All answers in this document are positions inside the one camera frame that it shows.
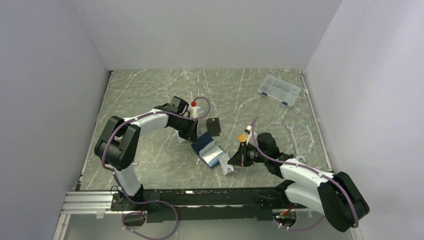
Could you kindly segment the blue leather card holder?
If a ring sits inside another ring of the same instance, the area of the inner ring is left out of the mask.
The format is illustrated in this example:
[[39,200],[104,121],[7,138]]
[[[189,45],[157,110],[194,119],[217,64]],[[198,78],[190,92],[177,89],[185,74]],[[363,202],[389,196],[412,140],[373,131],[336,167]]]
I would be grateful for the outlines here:
[[208,133],[203,133],[197,143],[192,143],[191,148],[195,154],[204,162],[208,167],[213,169],[220,165],[219,160],[228,160],[228,154],[225,152]]

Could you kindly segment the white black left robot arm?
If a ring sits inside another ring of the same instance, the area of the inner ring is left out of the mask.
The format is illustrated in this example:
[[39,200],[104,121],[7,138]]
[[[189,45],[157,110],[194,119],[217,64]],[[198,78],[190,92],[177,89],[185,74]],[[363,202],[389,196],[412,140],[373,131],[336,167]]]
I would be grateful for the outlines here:
[[108,119],[93,151],[102,167],[113,174],[129,209],[137,210],[145,201],[144,187],[133,167],[139,138],[155,130],[172,128],[179,138],[196,144],[201,112],[196,101],[188,103],[174,96],[171,102],[144,114],[126,118],[114,115]]

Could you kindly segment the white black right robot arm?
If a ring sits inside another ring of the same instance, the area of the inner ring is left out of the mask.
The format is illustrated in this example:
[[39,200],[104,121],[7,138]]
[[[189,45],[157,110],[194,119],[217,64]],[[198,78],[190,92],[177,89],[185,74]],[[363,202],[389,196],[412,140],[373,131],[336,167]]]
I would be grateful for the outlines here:
[[324,172],[301,162],[298,156],[280,151],[271,133],[245,131],[238,136],[239,148],[229,164],[249,167],[262,163],[283,182],[273,199],[282,207],[298,204],[323,215],[340,232],[356,228],[370,207],[352,178],[345,172]]

